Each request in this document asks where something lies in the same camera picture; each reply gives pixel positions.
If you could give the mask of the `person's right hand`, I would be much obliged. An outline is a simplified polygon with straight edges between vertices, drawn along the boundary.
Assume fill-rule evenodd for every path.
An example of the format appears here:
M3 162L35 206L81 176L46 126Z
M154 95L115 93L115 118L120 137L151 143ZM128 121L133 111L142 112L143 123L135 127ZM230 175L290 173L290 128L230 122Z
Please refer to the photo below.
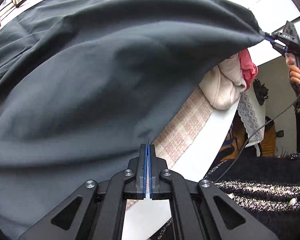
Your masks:
M296 58L292 53L285 53L286 65L289 69L290 81L300 85L300 67L296 64Z

